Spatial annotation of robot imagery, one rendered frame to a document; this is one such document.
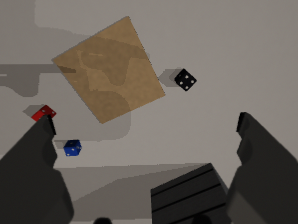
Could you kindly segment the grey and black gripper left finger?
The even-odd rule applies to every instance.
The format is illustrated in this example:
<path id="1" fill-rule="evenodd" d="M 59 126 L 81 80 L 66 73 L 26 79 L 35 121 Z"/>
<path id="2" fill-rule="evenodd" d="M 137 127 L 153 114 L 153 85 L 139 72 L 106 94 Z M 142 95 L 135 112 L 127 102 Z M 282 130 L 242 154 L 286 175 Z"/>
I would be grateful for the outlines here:
<path id="1" fill-rule="evenodd" d="M 52 139 L 51 114 L 43 115 L 0 159 L 0 224 L 70 224 L 74 208 Z"/>

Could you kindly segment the black die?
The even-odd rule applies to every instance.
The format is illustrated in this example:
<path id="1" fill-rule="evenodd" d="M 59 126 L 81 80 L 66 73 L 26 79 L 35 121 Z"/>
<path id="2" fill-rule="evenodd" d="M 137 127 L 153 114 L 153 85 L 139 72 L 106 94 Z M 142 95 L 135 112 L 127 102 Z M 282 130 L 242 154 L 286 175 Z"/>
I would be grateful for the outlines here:
<path id="1" fill-rule="evenodd" d="M 197 82 L 197 80 L 185 69 L 182 69 L 174 80 L 176 84 L 185 91 L 188 91 Z"/>

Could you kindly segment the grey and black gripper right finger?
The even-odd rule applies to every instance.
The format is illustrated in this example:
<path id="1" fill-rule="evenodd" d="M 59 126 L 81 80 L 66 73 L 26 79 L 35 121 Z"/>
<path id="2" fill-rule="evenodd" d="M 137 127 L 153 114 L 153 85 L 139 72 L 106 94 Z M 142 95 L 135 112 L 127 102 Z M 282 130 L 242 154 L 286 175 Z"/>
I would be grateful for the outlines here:
<path id="1" fill-rule="evenodd" d="M 230 223 L 298 224 L 298 160 L 247 112 L 236 132 L 242 165 L 227 192 Z"/>

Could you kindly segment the blue die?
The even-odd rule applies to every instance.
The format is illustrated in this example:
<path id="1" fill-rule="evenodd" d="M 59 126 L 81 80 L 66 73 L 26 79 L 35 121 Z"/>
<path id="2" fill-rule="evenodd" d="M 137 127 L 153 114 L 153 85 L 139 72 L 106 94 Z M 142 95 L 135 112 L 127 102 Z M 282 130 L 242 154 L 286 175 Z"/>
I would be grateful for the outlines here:
<path id="1" fill-rule="evenodd" d="M 78 156 L 82 149 L 80 140 L 68 140 L 63 148 L 66 156 Z"/>

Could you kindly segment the red die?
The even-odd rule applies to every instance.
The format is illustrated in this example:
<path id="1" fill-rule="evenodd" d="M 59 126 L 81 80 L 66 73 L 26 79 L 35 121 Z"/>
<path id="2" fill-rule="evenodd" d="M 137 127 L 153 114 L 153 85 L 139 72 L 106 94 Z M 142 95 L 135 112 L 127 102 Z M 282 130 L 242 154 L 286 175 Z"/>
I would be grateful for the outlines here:
<path id="1" fill-rule="evenodd" d="M 40 110 L 38 110 L 31 118 L 37 122 L 37 120 L 44 114 L 51 114 L 51 117 L 53 118 L 56 115 L 56 112 L 53 111 L 49 106 L 45 105 Z"/>

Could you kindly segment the tan flat mat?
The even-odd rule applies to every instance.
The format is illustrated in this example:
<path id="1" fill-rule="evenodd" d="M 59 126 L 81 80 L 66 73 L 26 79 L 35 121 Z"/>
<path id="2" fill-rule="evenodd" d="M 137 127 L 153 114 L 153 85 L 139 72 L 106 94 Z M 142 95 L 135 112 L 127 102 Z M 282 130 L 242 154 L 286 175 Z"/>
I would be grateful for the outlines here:
<path id="1" fill-rule="evenodd" d="M 53 61 L 102 124 L 166 96 L 129 16 Z"/>

